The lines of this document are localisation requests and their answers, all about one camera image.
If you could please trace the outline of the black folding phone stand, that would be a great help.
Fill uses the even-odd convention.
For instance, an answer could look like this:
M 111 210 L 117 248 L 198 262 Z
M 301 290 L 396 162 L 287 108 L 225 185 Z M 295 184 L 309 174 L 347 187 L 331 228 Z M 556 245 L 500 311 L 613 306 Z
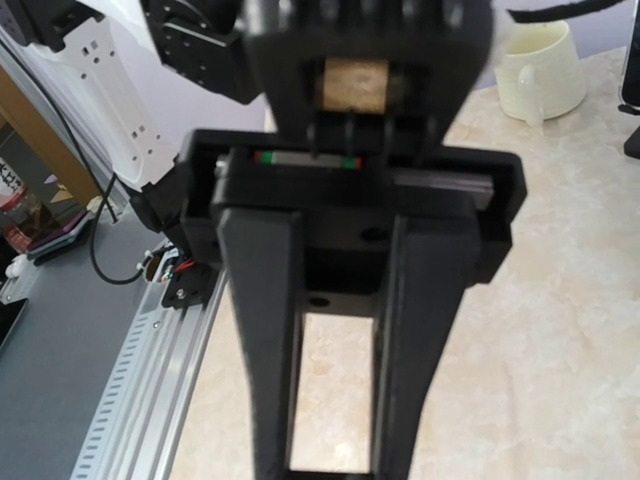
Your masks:
M 621 110 L 623 113 L 635 117 L 639 121 L 639 111 L 634 109 Z M 623 152 L 626 156 L 639 160 L 640 158 L 640 140 L 639 140 L 639 125 L 627 138 L 623 144 Z

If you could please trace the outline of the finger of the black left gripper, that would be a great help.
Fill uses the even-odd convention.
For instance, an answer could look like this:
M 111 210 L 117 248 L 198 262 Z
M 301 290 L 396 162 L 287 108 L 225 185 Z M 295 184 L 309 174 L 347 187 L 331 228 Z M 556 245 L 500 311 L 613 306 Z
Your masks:
M 480 237 L 475 214 L 396 219 L 374 320 L 372 474 L 409 475 L 422 409 Z
M 301 355 L 301 217 L 230 208 L 218 235 L 249 379 L 254 475 L 284 479 Z

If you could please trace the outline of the black phone silver case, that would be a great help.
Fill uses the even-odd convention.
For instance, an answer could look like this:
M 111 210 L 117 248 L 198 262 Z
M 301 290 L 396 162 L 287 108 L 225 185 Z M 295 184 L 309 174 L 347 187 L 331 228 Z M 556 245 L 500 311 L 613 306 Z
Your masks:
M 639 110 L 639 37 L 633 36 L 627 48 L 620 85 L 622 103 Z

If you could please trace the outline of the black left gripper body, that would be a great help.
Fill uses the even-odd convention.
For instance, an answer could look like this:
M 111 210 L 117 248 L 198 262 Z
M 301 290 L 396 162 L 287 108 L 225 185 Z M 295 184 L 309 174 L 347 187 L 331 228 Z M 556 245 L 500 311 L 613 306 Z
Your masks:
M 276 130 L 190 135 L 180 161 L 193 258 L 221 263 L 213 224 L 226 207 L 299 211 L 307 289 L 351 309 L 380 288 L 392 217 L 424 211 L 427 175 L 452 173 L 491 186 L 470 284 L 491 282 L 526 195 L 521 161 L 443 145 L 489 59 L 491 4 L 243 1 L 235 12 Z

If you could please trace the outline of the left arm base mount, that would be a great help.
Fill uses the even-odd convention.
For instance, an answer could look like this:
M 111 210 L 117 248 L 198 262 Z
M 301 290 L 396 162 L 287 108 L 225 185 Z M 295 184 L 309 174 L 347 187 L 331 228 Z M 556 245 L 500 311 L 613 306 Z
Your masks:
M 206 304 L 221 277 L 219 263 L 198 263 L 172 244 L 146 250 L 137 268 L 146 280 L 163 285 L 160 305 L 172 309 Z

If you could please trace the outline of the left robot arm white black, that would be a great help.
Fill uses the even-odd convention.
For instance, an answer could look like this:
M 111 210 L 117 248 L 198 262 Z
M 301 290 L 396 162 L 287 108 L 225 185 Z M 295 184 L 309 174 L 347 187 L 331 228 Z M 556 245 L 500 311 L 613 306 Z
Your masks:
M 142 223 L 224 271 L 249 377 L 254 471 L 290 466 L 308 313 L 373 321 L 370 479 L 409 475 L 466 289 L 489 283 L 526 197 L 520 158 L 444 137 L 495 42 L 488 1 L 5 1 L 106 138 Z M 272 133 L 170 146 L 112 37 L 247 105 Z

